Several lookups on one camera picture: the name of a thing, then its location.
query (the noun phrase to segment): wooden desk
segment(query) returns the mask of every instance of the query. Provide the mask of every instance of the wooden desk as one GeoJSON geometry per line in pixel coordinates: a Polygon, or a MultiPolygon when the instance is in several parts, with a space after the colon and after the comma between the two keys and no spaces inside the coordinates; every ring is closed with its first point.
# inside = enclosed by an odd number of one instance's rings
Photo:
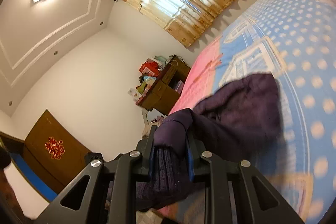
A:
{"type": "Polygon", "coordinates": [[[164,115],[168,115],[180,94],[173,87],[178,81],[185,83],[190,68],[176,55],[165,66],[150,87],[145,96],[137,101],[137,105],[151,111],[157,109],[164,115]]]}

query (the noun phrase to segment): triangular cutout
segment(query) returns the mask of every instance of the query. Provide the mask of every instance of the triangular cutout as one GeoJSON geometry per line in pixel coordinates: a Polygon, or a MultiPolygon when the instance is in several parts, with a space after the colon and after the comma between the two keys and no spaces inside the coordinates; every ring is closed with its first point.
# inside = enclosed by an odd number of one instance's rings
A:
{"type": "Polygon", "coordinates": [[[266,211],[279,205],[279,202],[260,179],[257,177],[252,177],[252,183],[257,194],[260,209],[262,211],[266,211]]]}
{"type": "Polygon", "coordinates": [[[75,211],[81,207],[86,187],[89,183],[90,176],[83,176],[77,184],[72,187],[71,191],[61,200],[61,205],[75,211]]]}

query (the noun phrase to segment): silver screw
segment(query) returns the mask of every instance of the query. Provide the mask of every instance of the silver screw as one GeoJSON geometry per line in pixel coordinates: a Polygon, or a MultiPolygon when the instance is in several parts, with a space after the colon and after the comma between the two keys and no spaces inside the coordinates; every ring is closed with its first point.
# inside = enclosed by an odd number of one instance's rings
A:
{"type": "Polygon", "coordinates": [[[240,162],[240,165],[241,165],[242,167],[250,167],[250,166],[251,166],[251,163],[250,163],[248,160],[242,160],[242,161],[240,162]]]}
{"type": "Polygon", "coordinates": [[[212,153],[210,151],[204,151],[204,152],[202,152],[202,156],[204,158],[211,158],[212,157],[212,153]]]}
{"type": "Polygon", "coordinates": [[[91,166],[92,167],[99,167],[101,165],[101,161],[100,160],[93,160],[91,162],[91,166]]]}
{"type": "Polygon", "coordinates": [[[140,155],[140,152],[139,151],[136,151],[136,150],[133,150],[129,153],[129,155],[132,157],[132,158],[136,158],[140,155]]]}

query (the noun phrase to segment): brown door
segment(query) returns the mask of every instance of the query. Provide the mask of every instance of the brown door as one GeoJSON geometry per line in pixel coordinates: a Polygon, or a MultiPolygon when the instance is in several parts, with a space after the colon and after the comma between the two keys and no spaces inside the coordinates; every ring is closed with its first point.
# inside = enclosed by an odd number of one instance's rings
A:
{"type": "MultiPolygon", "coordinates": [[[[35,158],[52,177],[65,186],[85,167],[84,156],[90,152],[71,136],[48,110],[39,118],[25,139],[25,147],[32,155],[30,160],[26,161],[28,165],[31,166],[32,158],[35,158]]],[[[37,175],[42,180],[45,177],[45,174],[37,175]]]]}

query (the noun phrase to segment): ceiling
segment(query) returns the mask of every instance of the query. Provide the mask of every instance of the ceiling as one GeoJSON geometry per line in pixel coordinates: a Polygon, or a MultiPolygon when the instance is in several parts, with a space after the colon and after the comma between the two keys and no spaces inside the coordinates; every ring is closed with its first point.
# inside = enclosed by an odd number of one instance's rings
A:
{"type": "Polygon", "coordinates": [[[3,0],[0,5],[0,109],[11,116],[33,84],[53,64],[105,28],[113,3],[114,0],[41,0],[37,3],[3,0]]]}

